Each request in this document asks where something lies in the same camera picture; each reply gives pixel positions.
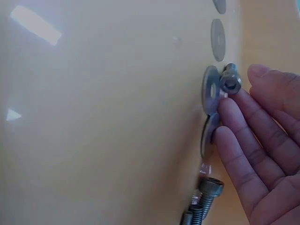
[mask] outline bolt head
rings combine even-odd
[[[222,73],[220,87],[230,95],[236,94],[242,87],[240,75],[234,70],[226,70]]]
[[[222,194],[224,183],[212,177],[202,178],[198,189],[202,194],[218,197]]]

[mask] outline finger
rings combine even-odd
[[[247,161],[229,128],[219,127],[215,132],[215,140],[221,160],[238,192],[245,213],[250,218],[254,207],[269,191]]]
[[[267,188],[272,190],[285,177],[285,173],[262,149],[239,107],[232,99],[224,98],[219,103],[219,114],[224,126],[229,127],[236,136],[250,165]]]
[[[250,95],[263,107],[287,132],[287,134],[300,146],[300,121],[294,119],[286,112],[272,108],[272,106],[261,98],[260,93],[250,89]]]
[[[260,64],[248,69],[248,78],[266,102],[300,120],[300,76],[271,70]]]
[[[286,175],[299,170],[300,148],[244,90],[232,97],[268,155]]]

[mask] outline bolt thread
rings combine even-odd
[[[193,219],[193,213],[190,211],[187,211],[182,216],[182,222],[181,225],[191,225]]]
[[[203,207],[202,219],[206,218],[207,213],[210,210],[210,207],[211,207],[213,201],[214,201],[214,197],[202,194],[200,201],[199,201],[199,205],[201,205]]]
[[[190,211],[193,213],[191,225],[201,225],[203,220],[203,207],[201,205],[192,205]]]

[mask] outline bolt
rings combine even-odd
[[[191,211],[186,211],[182,215],[181,225],[191,225],[193,219],[193,213]]]
[[[236,94],[240,91],[242,86],[242,80],[238,73],[237,66],[233,63],[229,63],[220,79],[220,87],[228,94]]]
[[[200,197],[199,205],[203,206],[203,219],[206,218],[214,198],[221,195],[223,187],[223,182],[211,177],[205,177],[200,180],[198,189],[202,195]]]
[[[228,63],[225,67],[225,70],[233,69],[234,71],[238,71],[238,67],[234,63]]]
[[[191,225],[201,225],[203,220],[203,206],[191,205],[189,210],[193,213]]]

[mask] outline metal hardware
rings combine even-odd
[[[242,80],[238,73],[237,66],[233,63],[229,63],[220,79],[220,87],[223,91],[230,95],[236,94],[242,87]]]
[[[213,152],[214,146],[212,143],[213,133],[220,124],[220,116],[218,113],[208,117],[201,139],[201,156],[203,159],[208,159]]]
[[[211,24],[211,47],[215,59],[218,62],[223,61],[226,51],[225,32],[222,22],[214,19]]]
[[[181,225],[191,225],[193,219],[193,213],[191,211],[186,211],[182,215]]]
[[[215,197],[222,194],[224,183],[220,180],[204,177],[200,180],[198,189],[202,193],[199,205],[203,207],[203,219],[206,218]]]
[[[203,220],[203,206],[191,205],[189,210],[193,213],[192,225],[201,225]]]
[[[207,115],[217,111],[219,100],[220,74],[215,66],[209,66],[205,71],[202,83],[202,105]]]
[[[226,0],[213,0],[213,2],[220,14],[224,14],[226,12]]]

